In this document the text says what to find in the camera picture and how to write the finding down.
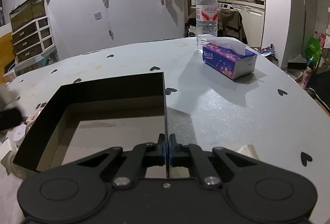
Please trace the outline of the black cardboard storage box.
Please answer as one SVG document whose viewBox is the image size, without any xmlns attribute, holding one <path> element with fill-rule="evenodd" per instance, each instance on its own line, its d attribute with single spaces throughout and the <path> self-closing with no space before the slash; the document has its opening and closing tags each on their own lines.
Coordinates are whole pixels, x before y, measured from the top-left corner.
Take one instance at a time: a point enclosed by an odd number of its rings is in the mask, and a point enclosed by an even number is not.
<svg viewBox="0 0 330 224">
<path fill-rule="evenodd" d="M 167 131 L 164 74 L 62 85 L 38 115 L 13 162 L 46 171 L 110 147 L 131 150 Z"/>
</svg>

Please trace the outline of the cream tape piece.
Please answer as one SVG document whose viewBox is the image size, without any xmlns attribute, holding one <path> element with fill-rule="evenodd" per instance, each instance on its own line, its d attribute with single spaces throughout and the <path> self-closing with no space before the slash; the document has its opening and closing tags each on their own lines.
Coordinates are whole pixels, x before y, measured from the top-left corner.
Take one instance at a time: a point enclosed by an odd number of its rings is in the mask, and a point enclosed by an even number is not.
<svg viewBox="0 0 330 224">
<path fill-rule="evenodd" d="M 249 158 L 253 158 L 255 160 L 259 160 L 259 157 L 257 155 L 257 152 L 255 150 L 255 147 L 251 144 L 249 145 L 244 145 L 240 147 L 239 149 L 236 150 L 238 154 L 242 154 L 244 156 L 247 156 Z"/>
</svg>

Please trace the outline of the white drawer cabinet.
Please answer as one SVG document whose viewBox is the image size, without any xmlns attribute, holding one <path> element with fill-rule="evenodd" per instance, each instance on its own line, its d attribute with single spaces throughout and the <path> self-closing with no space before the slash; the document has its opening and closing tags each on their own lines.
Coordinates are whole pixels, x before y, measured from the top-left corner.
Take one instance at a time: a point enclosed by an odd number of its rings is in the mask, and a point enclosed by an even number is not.
<svg viewBox="0 0 330 224">
<path fill-rule="evenodd" d="M 12 33 L 18 63 L 46 53 L 55 46 L 48 16 L 32 20 Z"/>
</svg>

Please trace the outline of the purple tissue pack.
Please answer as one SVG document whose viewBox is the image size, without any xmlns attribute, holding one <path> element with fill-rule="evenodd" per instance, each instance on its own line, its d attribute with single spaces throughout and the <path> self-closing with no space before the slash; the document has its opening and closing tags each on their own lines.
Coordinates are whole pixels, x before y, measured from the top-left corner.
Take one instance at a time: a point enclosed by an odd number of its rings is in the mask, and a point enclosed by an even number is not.
<svg viewBox="0 0 330 224">
<path fill-rule="evenodd" d="M 257 54 L 232 37 L 208 37 L 203 44 L 203 61 L 231 80 L 255 71 Z"/>
</svg>

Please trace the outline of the glass terrarium tank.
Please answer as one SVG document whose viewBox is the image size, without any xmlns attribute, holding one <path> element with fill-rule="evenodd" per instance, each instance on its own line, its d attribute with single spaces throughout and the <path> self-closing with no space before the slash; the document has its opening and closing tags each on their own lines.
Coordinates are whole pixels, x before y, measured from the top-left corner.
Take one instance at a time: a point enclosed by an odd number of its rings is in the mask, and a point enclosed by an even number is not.
<svg viewBox="0 0 330 224">
<path fill-rule="evenodd" d="M 26 0 L 9 13 L 12 32 L 29 22 L 46 16 L 44 0 Z"/>
</svg>

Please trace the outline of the brown jacket on chair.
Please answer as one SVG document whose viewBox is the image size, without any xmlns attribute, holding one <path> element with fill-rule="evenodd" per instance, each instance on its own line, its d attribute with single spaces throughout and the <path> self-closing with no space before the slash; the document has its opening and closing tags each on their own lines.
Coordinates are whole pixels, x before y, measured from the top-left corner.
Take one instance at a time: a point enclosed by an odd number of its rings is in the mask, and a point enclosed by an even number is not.
<svg viewBox="0 0 330 224">
<path fill-rule="evenodd" d="M 184 37 L 196 36 L 196 11 L 192 11 L 185 23 Z M 240 13 L 235 9 L 218 9 L 218 37 L 233 37 L 248 44 Z"/>
</svg>

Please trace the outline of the purple spray can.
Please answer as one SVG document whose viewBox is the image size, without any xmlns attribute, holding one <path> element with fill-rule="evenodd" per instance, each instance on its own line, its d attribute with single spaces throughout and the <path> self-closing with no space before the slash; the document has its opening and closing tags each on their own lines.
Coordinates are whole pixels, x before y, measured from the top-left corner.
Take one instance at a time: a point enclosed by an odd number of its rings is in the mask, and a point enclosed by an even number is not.
<svg viewBox="0 0 330 224">
<path fill-rule="evenodd" d="M 302 79 L 302 89 L 306 89 L 308 85 L 308 81 L 312 76 L 314 70 L 314 57 L 312 56 L 307 62 L 307 68 L 304 71 L 303 79 Z"/>
</svg>

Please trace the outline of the clear plastic water bottle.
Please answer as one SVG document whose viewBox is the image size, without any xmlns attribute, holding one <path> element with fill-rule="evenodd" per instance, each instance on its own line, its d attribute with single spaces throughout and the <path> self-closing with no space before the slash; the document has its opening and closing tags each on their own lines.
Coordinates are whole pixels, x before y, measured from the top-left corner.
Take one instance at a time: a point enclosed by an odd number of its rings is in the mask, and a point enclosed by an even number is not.
<svg viewBox="0 0 330 224">
<path fill-rule="evenodd" d="M 197 49 L 203 51 L 203 45 L 210 37 L 218 35 L 218 1 L 196 1 L 196 40 Z"/>
</svg>

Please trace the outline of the green shopping bag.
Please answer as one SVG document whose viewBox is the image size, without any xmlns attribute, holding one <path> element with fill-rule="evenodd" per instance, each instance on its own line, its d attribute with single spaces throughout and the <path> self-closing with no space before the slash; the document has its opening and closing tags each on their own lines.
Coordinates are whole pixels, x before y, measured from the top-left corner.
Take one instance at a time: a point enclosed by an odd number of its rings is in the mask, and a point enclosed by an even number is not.
<svg viewBox="0 0 330 224">
<path fill-rule="evenodd" d="M 320 41 L 314 37 L 311 37 L 305 49 L 305 56 L 308 59 L 313 58 L 318 60 L 321 55 Z"/>
</svg>

